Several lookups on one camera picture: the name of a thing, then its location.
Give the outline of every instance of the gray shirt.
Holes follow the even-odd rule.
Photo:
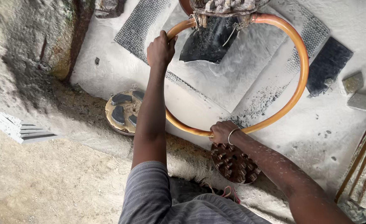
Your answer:
[[[242,205],[214,194],[172,206],[166,166],[143,162],[130,171],[121,224],[269,224]]]

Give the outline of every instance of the hand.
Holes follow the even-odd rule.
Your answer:
[[[227,138],[229,137],[230,132],[236,128],[238,128],[238,126],[231,120],[222,122],[218,121],[215,125],[210,127],[210,130],[213,131],[214,137],[209,138],[209,140],[215,143],[227,144],[229,143]]]
[[[154,39],[147,48],[147,61],[151,68],[167,67],[175,54],[177,36],[168,43],[166,32],[161,30],[159,37]]]

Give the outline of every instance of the metal bangle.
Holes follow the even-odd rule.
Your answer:
[[[233,132],[235,132],[235,131],[238,131],[238,130],[240,130],[240,129],[239,129],[239,128],[235,128],[235,129],[233,129],[233,130],[230,132],[229,137],[227,138],[227,141],[229,142],[229,144],[230,144],[230,145],[233,145],[233,144],[231,144],[231,143],[230,143],[230,136],[231,136],[231,134],[232,134]]]

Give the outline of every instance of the orange metal handle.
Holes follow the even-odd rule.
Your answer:
[[[307,54],[307,50],[305,47],[305,44],[300,37],[299,33],[293,28],[288,22],[283,20],[282,18],[279,18],[278,16],[271,15],[271,14],[265,14],[265,13],[254,13],[251,15],[251,20],[253,23],[267,23],[274,25],[281,30],[283,30],[294,42],[296,49],[298,50],[299,59],[300,59],[300,77],[299,77],[299,83],[298,87],[295,90],[294,95],[291,97],[291,99],[288,101],[288,103],[280,109],[277,113],[275,113],[273,116],[269,117],[268,119],[255,124],[253,126],[243,128],[241,131],[245,132],[246,134],[249,134],[251,132],[260,130],[264,127],[267,127],[277,121],[278,119],[282,118],[286,113],[288,113],[298,102],[300,99],[300,96],[302,96],[302,93],[306,87],[307,78],[309,75],[309,57]],[[189,20],[185,20],[173,28],[171,28],[167,32],[167,37],[169,40],[174,38],[178,33],[181,31],[190,28],[195,27],[195,18],[191,18]],[[207,137],[213,137],[213,132],[211,131],[204,131],[197,128],[192,128],[190,126],[187,126],[177,120],[175,116],[173,116],[168,108],[166,108],[166,118],[177,128],[192,133],[194,135],[199,136],[207,136]]]

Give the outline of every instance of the person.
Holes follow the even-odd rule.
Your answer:
[[[164,79],[175,53],[176,40],[177,37],[168,43],[165,31],[161,31],[147,48],[150,78],[137,117],[133,162],[119,223],[270,223],[244,206],[215,194],[199,195],[172,206],[166,166]],[[296,223],[352,223],[297,165],[237,130],[233,122],[217,122],[210,130],[214,133],[212,142],[230,141],[239,147],[282,190]]]

